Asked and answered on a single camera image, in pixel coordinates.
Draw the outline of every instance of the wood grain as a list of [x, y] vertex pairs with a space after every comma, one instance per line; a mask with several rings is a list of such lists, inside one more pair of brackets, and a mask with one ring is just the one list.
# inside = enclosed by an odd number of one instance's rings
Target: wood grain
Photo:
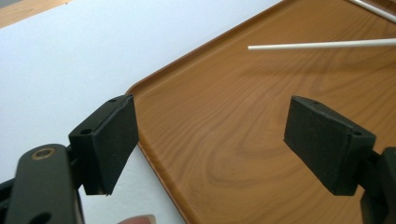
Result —
[[285, 1], [134, 85], [140, 143], [188, 223], [361, 223], [283, 142], [290, 97], [321, 101], [396, 146], [396, 48], [248, 45], [391, 38], [347, 1]]
[[0, 28], [70, 1], [71, 0], [22, 0], [9, 6], [1, 7]]

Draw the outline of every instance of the white stick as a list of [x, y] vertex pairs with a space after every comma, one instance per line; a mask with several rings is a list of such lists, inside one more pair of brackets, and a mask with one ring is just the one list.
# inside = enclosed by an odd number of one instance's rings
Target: white stick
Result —
[[389, 21], [396, 23], [396, 16], [393, 16], [392, 14], [390, 14], [384, 10], [381, 10], [377, 7], [373, 7], [372, 5], [362, 2], [361, 0], [349, 0], [349, 1], [352, 3], [355, 3], [356, 5], [358, 5], [360, 7], [364, 7], [369, 11], [374, 12], [376, 15], [378, 15], [380, 17], [383, 17]]
[[282, 45], [256, 45], [248, 46], [249, 50], [260, 49], [333, 49], [333, 48], [361, 48], [361, 47], [383, 47], [396, 46], [396, 38], [376, 40], [355, 40], [340, 42], [282, 44]]

